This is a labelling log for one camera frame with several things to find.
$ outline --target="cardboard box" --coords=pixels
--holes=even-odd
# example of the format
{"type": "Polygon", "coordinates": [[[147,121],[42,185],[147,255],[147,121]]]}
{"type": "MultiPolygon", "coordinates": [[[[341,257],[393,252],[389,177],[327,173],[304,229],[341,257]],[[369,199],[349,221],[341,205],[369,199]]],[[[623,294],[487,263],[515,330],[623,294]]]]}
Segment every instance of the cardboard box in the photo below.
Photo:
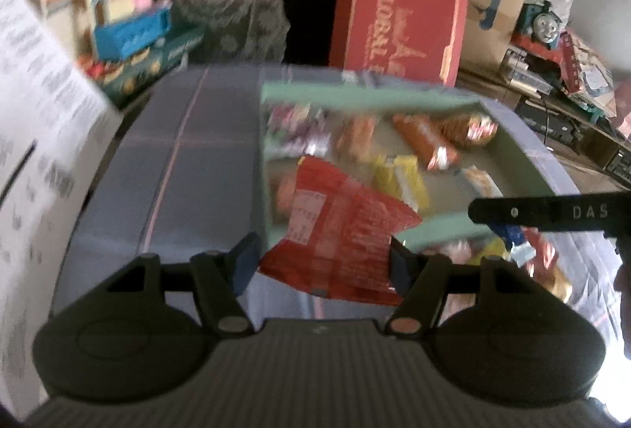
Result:
{"type": "Polygon", "coordinates": [[[467,0],[337,0],[329,64],[453,86],[467,0]]]}
{"type": "Polygon", "coordinates": [[[461,68],[496,74],[524,0],[469,0],[461,68]]]}

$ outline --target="green box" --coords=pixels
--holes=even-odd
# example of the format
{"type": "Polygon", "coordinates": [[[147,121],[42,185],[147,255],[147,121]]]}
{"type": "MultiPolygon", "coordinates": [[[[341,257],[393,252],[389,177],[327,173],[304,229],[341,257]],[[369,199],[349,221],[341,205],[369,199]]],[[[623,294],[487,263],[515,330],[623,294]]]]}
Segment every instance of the green box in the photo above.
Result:
{"type": "MultiPolygon", "coordinates": [[[[309,103],[315,107],[323,107],[343,112],[397,112],[425,113],[431,116],[443,116],[457,112],[487,112],[476,98],[449,95],[441,90],[375,90],[361,88],[356,85],[320,85],[314,83],[281,83],[267,82],[261,89],[261,104],[275,103],[309,103]]],[[[286,224],[273,220],[273,192],[264,149],[266,120],[261,118],[261,179],[264,192],[264,220],[267,231],[267,245],[275,245],[286,232],[286,224]]],[[[539,173],[537,167],[523,153],[519,145],[500,126],[497,135],[482,149],[463,151],[463,161],[483,160],[493,168],[486,170],[506,196],[548,196],[554,195],[550,186],[539,173]]],[[[432,191],[426,182],[430,196],[432,191]]],[[[472,239],[491,234],[486,225],[472,223],[466,206],[459,211],[440,213],[424,217],[419,226],[406,230],[395,236],[405,241],[406,247],[412,251],[442,244],[454,239],[472,239]]]]}

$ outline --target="red candy wrapper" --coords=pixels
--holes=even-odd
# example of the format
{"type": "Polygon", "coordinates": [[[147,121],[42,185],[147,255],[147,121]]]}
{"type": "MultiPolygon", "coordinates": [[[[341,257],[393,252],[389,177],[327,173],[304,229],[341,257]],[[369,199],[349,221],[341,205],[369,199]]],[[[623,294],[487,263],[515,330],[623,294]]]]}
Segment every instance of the red candy wrapper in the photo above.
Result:
{"type": "Polygon", "coordinates": [[[398,305],[388,279],[390,237],[421,221],[405,203],[305,157],[287,235],[263,256],[261,272],[316,296],[398,305]]]}

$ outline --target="red cardboard box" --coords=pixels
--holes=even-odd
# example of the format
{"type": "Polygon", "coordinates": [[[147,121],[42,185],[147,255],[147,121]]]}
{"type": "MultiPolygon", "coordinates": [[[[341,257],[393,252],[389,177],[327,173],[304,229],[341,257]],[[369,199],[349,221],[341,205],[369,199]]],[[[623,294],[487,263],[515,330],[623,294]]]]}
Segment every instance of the red cardboard box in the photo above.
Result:
{"type": "Polygon", "coordinates": [[[337,0],[333,67],[456,83],[468,0],[337,0]]]}

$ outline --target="yellow candy wrapper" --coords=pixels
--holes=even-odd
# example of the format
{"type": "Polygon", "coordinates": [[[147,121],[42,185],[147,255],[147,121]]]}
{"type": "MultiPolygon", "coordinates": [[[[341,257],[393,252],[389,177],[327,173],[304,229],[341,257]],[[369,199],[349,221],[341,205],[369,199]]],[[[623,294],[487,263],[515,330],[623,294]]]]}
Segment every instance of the yellow candy wrapper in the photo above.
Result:
{"type": "Polygon", "coordinates": [[[430,198],[416,156],[380,156],[374,166],[375,189],[405,202],[418,213],[429,209],[430,198]]]}

